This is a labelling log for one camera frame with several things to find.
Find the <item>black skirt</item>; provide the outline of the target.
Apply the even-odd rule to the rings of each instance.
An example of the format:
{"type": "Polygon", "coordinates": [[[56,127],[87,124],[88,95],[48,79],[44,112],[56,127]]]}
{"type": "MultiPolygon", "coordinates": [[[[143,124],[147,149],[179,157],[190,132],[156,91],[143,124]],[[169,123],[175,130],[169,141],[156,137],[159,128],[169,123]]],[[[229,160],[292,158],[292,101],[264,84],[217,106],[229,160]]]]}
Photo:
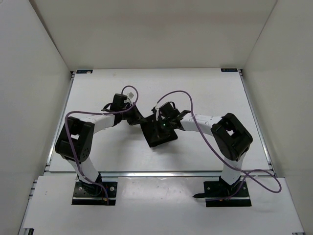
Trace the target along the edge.
{"type": "Polygon", "coordinates": [[[164,129],[164,125],[156,121],[154,115],[146,117],[140,127],[149,147],[156,147],[178,139],[175,131],[164,129]]]}

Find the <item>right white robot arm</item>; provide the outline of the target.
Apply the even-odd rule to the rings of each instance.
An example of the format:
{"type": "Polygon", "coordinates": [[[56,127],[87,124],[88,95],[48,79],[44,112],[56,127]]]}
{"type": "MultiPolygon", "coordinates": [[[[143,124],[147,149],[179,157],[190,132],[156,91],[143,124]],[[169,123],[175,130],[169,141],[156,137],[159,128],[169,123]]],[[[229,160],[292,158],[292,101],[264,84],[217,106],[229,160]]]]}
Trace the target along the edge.
{"type": "Polygon", "coordinates": [[[189,110],[180,112],[172,102],[167,102],[159,108],[154,107],[152,112],[158,133],[163,131],[167,134],[179,129],[198,132],[203,138],[206,135],[212,136],[223,155],[224,165],[219,190],[225,196],[231,196],[237,190],[243,159],[253,142],[253,137],[234,114],[214,117],[198,115],[189,110]]]}

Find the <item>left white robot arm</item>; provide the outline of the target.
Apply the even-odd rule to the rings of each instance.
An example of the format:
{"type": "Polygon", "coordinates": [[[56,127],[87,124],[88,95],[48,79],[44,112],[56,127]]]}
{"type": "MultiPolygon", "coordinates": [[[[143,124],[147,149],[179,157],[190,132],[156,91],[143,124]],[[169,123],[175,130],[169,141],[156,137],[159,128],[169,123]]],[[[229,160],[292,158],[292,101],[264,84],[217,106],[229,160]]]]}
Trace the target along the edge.
{"type": "Polygon", "coordinates": [[[101,174],[89,157],[93,135],[124,120],[131,126],[145,123],[146,118],[132,101],[133,96],[132,93],[115,94],[113,101],[104,106],[103,114],[88,114],[85,118],[68,115],[65,118],[55,152],[72,165],[81,187],[92,197],[108,197],[107,190],[102,185],[101,174]]]}

